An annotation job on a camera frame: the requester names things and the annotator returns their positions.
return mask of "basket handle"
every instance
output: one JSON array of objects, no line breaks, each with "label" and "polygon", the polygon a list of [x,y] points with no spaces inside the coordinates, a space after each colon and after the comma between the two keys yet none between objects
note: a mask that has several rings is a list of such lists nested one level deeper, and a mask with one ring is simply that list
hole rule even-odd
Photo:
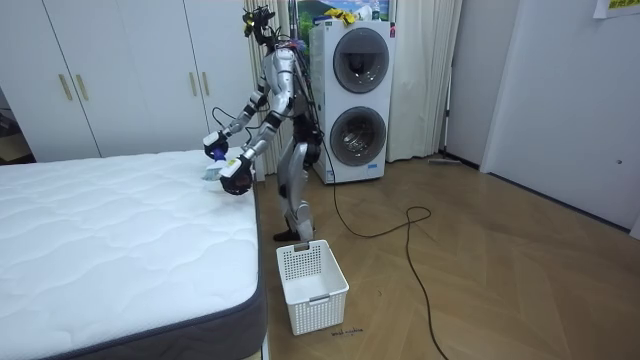
[{"label": "basket handle", "polygon": [[311,246],[308,242],[293,245],[293,252],[306,251],[309,249],[311,249]]},{"label": "basket handle", "polygon": [[309,305],[322,304],[323,302],[329,301],[330,297],[331,297],[331,294],[324,294],[324,295],[320,295],[320,296],[314,296],[312,298],[309,298]]}]

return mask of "laundry basket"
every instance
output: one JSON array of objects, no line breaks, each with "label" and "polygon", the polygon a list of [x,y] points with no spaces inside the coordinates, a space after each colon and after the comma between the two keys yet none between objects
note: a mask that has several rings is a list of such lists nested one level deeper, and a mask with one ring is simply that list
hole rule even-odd
[{"label": "laundry basket", "polygon": [[325,240],[278,248],[293,335],[342,323],[349,284]]}]

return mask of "baseboard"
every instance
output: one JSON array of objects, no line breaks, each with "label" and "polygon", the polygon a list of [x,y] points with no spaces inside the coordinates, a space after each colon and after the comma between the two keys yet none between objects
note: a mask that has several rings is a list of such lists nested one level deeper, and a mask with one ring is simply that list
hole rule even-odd
[{"label": "baseboard", "polygon": [[[438,153],[439,153],[439,154],[444,154],[444,151],[443,151],[442,149],[440,149],[440,150],[438,150]],[[468,166],[468,167],[470,167],[470,168],[474,168],[474,169],[476,169],[476,170],[480,170],[480,165],[478,165],[478,164],[474,163],[473,161],[469,161],[469,160],[467,160],[467,159],[465,159],[465,158],[461,158],[460,156],[457,156],[457,155],[451,154],[451,153],[449,153],[449,152],[447,152],[447,158],[449,158],[449,159],[453,159],[453,160],[458,160],[458,161],[460,161],[462,164],[464,164],[464,165],[466,165],[466,166]]]},{"label": "baseboard", "polygon": [[531,189],[531,188],[529,188],[529,187],[526,187],[526,186],[524,186],[524,185],[518,184],[518,183],[517,183],[517,182],[515,182],[515,181],[511,181],[511,180],[509,180],[509,179],[507,179],[507,178],[503,178],[502,176],[497,175],[497,174],[494,174],[494,173],[489,173],[489,175],[491,175],[491,176],[493,176],[493,177],[495,177],[495,178],[498,178],[498,179],[500,179],[500,180],[502,180],[502,181],[504,181],[504,182],[507,182],[507,183],[509,183],[509,184],[511,184],[511,185],[515,185],[515,186],[517,186],[517,187],[519,187],[519,188],[521,188],[521,189],[523,189],[523,190],[526,190],[526,191],[528,191],[528,192],[530,192],[530,193],[532,193],[532,194],[538,195],[538,196],[540,196],[541,198],[544,198],[544,199],[547,199],[547,200],[549,200],[549,201],[552,201],[552,202],[554,202],[554,203],[556,203],[556,204],[558,204],[558,205],[561,205],[561,206],[563,206],[563,207],[565,207],[565,208],[567,208],[567,209],[569,209],[569,210],[573,210],[573,211],[575,211],[575,212],[577,212],[577,213],[580,213],[580,214],[582,214],[582,215],[584,215],[584,216],[587,216],[587,217],[589,217],[589,218],[591,218],[591,219],[593,219],[593,220],[596,220],[596,221],[598,221],[598,222],[601,222],[601,223],[603,223],[603,224],[605,224],[605,225],[609,225],[609,226],[611,226],[612,228],[615,228],[615,229],[617,229],[617,230],[620,230],[620,231],[622,231],[622,232],[624,232],[624,233],[629,234],[629,233],[631,232],[631,229],[627,229],[627,228],[622,227],[622,226],[620,226],[620,225],[618,225],[618,224],[614,224],[614,223],[612,223],[612,222],[611,222],[611,221],[609,221],[609,220],[603,219],[603,218],[601,218],[601,217],[599,217],[599,216],[597,216],[597,215],[594,215],[594,214],[592,214],[592,213],[590,213],[590,212],[586,212],[586,211],[584,211],[584,210],[582,210],[582,209],[579,209],[579,208],[577,208],[577,207],[575,207],[575,206],[573,206],[573,205],[569,205],[569,204],[567,204],[567,203],[565,203],[565,202],[562,202],[562,201],[560,201],[560,200],[558,200],[558,199],[556,199],[556,198],[552,198],[552,197],[551,197],[551,196],[549,196],[549,195],[545,195],[545,194],[543,194],[543,193],[541,193],[541,192],[539,192],[539,191],[536,191],[536,190],[533,190],[533,189]]}]

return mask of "black cable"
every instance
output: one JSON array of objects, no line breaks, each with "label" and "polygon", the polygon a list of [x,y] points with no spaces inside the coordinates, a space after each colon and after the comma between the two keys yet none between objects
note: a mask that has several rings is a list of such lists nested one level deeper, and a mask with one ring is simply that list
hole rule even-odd
[{"label": "black cable", "polygon": [[[306,63],[304,61],[302,61],[301,59],[299,59],[298,63],[302,63],[303,64],[303,72],[304,72],[304,76],[308,76],[308,68],[306,67]],[[329,150],[327,148],[327,144],[324,141],[324,134],[322,133],[322,130],[320,130],[320,124],[319,124],[319,120],[318,120],[318,111],[316,110],[316,103],[315,103],[315,98],[313,97],[313,91],[312,89],[309,88],[308,82],[307,82],[307,93],[309,94],[309,97],[307,97],[307,95],[303,93],[303,95],[305,96],[306,100],[307,100],[307,104],[309,104],[309,108],[313,108],[313,114],[315,115],[315,123],[316,126],[318,127],[318,131],[321,132],[322,134],[322,146],[324,147],[324,150],[327,152],[327,154],[329,154]],[[333,173],[333,205],[336,209],[336,213],[338,214],[338,217],[340,218],[340,221],[342,222],[342,224],[344,225],[345,228],[347,228],[347,230],[349,230],[350,233],[352,233],[353,235],[356,235],[358,237],[361,238],[366,238],[366,239],[371,239],[371,238],[376,238],[379,236],[383,236],[389,233],[392,233],[402,227],[407,227],[407,241],[405,242],[405,252],[407,254],[407,261],[409,262],[409,267],[411,267],[411,271],[413,272],[413,275],[415,276],[416,280],[418,280],[418,283],[420,284],[420,287],[422,288],[422,293],[424,294],[424,299],[427,303],[427,320],[429,323],[429,334],[431,335],[431,340],[433,341],[433,344],[436,346],[436,349],[438,350],[438,352],[440,353],[440,355],[442,355],[442,357],[444,358],[444,360],[449,360],[449,358],[447,357],[447,355],[445,355],[444,351],[442,351],[442,349],[440,348],[440,345],[438,344],[438,341],[436,340],[436,336],[435,336],[435,332],[433,331],[433,322],[431,320],[431,302],[429,301],[429,295],[427,294],[427,289],[424,287],[424,284],[422,283],[422,280],[420,279],[420,276],[418,276],[418,273],[416,272],[415,267],[413,266],[413,261],[411,260],[411,255],[409,254],[409,242],[411,240],[411,236],[410,236],[410,232],[411,232],[411,224],[415,224],[419,221],[423,221],[426,220],[428,218],[431,217],[432,213],[431,210],[429,210],[428,208],[424,207],[424,206],[412,206],[410,208],[408,208],[405,211],[405,216],[407,217],[407,222],[400,224],[396,227],[393,227],[387,231],[383,231],[381,233],[378,234],[371,234],[371,235],[364,235],[364,234],[359,234],[355,231],[353,231],[349,225],[347,225],[347,222],[344,220],[344,218],[342,217],[342,214],[340,214],[340,209],[338,208],[338,199],[336,196],[336,188],[337,188],[337,184],[336,184],[336,171],[333,168],[333,161],[331,161],[331,156],[327,156],[327,158],[329,159],[329,166],[331,166],[331,172]],[[411,212],[411,210],[424,210],[428,213],[427,216],[423,216],[419,219],[416,220],[411,220],[411,217],[409,216],[409,213]]]},{"label": "black cable", "polygon": [[[220,120],[218,120],[218,118],[216,117],[216,110],[218,110],[218,111],[220,111],[221,113],[223,113],[223,114],[227,115],[227,116],[228,116],[228,117],[230,117],[231,119],[236,120],[235,116],[231,116],[231,115],[229,115],[229,113],[228,113],[228,112],[226,112],[226,111],[222,110],[221,108],[219,108],[219,107],[217,107],[217,106],[216,106],[216,107],[214,107],[214,108],[213,108],[213,110],[211,110],[211,116],[213,116],[213,120],[215,120],[215,121],[218,123],[218,125],[220,125],[220,127],[221,127],[222,129],[224,129],[224,128],[225,128],[225,126],[224,126],[224,125],[222,124],[222,122],[220,122]],[[267,110],[263,110],[263,111],[258,111],[258,112],[267,112],[267,111],[269,111],[269,109],[267,109]],[[251,142],[251,140],[253,139],[253,135],[251,134],[251,131],[249,131],[249,130],[257,130],[257,129],[260,129],[260,126],[245,126],[245,127],[244,127],[244,129],[247,131],[247,134],[249,134],[249,140],[247,140],[247,143],[250,143],[250,142]]]}]

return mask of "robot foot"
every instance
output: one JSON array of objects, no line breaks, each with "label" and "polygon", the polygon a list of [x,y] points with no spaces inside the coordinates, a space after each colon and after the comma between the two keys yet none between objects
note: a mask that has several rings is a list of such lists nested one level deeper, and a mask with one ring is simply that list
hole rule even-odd
[{"label": "robot foot", "polygon": [[277,242],[300,241],[300,234],[287,229],[287,231],[273,235],[273,240]]}]

